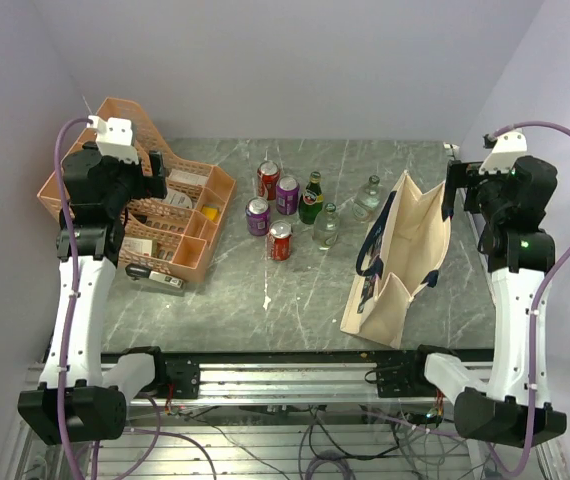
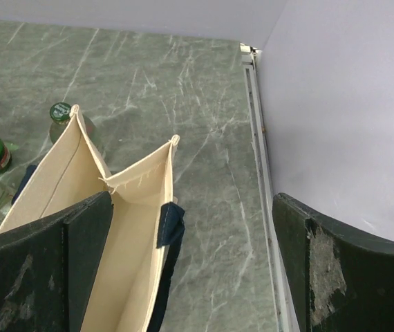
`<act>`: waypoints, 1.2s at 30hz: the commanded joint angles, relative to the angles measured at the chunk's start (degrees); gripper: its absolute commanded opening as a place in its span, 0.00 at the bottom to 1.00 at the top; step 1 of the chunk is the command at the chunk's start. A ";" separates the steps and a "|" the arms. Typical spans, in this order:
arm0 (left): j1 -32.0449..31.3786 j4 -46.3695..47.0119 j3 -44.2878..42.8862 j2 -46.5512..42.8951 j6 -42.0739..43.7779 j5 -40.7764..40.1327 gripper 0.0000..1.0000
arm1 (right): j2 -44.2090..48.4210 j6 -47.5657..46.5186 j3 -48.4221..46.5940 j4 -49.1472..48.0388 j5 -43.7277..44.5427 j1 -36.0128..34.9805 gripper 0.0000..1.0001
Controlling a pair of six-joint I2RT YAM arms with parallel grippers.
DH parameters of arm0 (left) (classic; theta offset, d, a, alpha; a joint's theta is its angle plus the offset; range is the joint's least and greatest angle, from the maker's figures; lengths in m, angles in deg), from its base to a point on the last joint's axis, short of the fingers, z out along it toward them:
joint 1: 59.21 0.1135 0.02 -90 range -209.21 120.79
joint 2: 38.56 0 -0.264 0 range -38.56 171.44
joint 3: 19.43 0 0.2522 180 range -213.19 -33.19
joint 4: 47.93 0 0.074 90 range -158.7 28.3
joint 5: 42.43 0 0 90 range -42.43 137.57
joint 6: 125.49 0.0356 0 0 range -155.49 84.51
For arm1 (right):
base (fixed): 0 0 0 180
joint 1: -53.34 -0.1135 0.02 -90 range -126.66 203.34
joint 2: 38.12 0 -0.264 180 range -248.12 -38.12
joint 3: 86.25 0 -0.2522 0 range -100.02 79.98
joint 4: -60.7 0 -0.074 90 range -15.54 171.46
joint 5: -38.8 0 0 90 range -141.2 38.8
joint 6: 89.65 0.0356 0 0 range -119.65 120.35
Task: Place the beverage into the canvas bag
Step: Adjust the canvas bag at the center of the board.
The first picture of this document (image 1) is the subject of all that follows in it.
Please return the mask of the cream canvas tote bag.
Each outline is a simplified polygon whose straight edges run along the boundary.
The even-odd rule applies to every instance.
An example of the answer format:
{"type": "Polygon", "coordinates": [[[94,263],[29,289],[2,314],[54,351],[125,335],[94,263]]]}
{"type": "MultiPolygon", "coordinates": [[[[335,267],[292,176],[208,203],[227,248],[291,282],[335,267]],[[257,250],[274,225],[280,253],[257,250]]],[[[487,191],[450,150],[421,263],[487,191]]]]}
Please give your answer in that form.
{"type": "Polygon", "coordinates": [[[408,310],[425,288],[436,286],[449,248],[444,196],[443,182],[422,192],[407,171],[401,174],[357,255],[342,332],[400,346],[408,310]]]}

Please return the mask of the purple Fanta can front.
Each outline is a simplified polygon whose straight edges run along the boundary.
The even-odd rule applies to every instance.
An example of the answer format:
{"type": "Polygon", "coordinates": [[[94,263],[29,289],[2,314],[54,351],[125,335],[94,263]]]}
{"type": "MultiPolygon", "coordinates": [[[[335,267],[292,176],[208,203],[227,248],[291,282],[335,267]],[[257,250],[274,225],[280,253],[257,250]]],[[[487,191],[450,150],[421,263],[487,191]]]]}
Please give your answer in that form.
{"type": "Polygon", "coordinates": [[[265,198],[250,199],[245,208],[247,228],[253,236],[264,236],[269,231],[270,205],[265,198]]]}

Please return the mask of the red cola can front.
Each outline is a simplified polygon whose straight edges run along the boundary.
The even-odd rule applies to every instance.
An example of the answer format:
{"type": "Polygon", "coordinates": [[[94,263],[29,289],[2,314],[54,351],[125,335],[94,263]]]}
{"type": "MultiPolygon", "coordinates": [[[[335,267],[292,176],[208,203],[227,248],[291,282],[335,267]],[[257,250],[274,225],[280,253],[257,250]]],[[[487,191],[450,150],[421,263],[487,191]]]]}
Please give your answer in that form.
{"type": "Polygon", "coordinates": [[[267,257],[275,261],[285,261],[291,253],[291,224],[284,220],[270,225],[267,235],[267,257]]]}

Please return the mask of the clear Chang bottle front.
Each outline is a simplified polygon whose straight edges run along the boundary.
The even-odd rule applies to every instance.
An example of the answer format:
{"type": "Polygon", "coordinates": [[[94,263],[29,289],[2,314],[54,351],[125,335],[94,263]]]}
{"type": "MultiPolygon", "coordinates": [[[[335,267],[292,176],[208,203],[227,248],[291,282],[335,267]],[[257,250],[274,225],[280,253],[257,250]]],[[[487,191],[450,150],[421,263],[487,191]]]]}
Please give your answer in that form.
{"type": "Polygon", "coordinates": [[[337,240],[340,217],[334,203],[327,203],[316,216],[312,238],[320,250],[330,249],[337,240]]]}

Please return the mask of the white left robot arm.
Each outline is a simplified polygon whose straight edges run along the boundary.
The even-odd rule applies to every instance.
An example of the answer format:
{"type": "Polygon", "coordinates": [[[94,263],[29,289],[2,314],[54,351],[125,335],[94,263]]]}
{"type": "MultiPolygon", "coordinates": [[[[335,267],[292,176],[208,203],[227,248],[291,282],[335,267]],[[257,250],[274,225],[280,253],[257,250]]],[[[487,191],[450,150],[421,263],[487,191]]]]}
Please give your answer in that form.
{"type": "Polygon", "coordinates": [[[38,385],[19,395],[18,412],[47,445],[112,440],[121,436],[129,403],[140,393],[157,397],[169,373],[157,347],[123,353],[103,371],[101,336],[107,296],[125,236],[132,200],[167,194],[163,158],[128,163],[86,145],[59,162],[63,189],[57,257],[61,290],[49,356],[38,385]]]}

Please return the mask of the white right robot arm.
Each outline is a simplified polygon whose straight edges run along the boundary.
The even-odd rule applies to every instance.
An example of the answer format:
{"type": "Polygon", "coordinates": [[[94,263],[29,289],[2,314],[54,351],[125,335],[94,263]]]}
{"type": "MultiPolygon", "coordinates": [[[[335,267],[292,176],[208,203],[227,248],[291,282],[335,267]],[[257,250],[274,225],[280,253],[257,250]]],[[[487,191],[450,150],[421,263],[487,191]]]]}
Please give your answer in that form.
{"type": "Polygon", "coordinates": [[[457,433],[524,449],[560,436],[567,417],[552,406],[545,377],[545,281],[556,263],[555,242],[540,226],[557,187],[557,170],[525,155],[504,169],[449,162],[442,215],[467,192],[464,209],[485,221],[478,250],[485,255],[496,302],[494,355],[483,381],[452,350],[420,347],[424,360],[405,373],[424,396],[438,389],[454,406],[457,433]]]}

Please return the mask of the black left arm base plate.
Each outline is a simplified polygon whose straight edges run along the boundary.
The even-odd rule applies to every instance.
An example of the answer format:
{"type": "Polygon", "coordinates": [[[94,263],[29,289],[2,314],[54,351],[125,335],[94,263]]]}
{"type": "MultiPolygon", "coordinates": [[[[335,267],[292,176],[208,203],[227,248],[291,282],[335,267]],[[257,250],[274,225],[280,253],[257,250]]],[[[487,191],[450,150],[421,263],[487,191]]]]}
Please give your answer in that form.
{"type": "Polygon", "coordinates": [[[159,388],[162,398],[193,400],[198,398],[201,383],[201,369],[193,360],[178,359],[166,361],[166,382],[159,388]]]}

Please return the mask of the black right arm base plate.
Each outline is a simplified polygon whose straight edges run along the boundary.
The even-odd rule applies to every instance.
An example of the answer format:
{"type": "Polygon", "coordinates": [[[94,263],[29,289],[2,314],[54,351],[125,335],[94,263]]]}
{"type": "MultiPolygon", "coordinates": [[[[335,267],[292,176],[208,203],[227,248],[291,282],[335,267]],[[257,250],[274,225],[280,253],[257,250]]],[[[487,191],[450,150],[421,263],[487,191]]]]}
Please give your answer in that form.
{"type": "Polygon", "coordinates": [[[377,364],[364,375],[367,384],[373,385],[383,399],[429,397],[434,389],[421,384],[409,364],[377,364]]]}

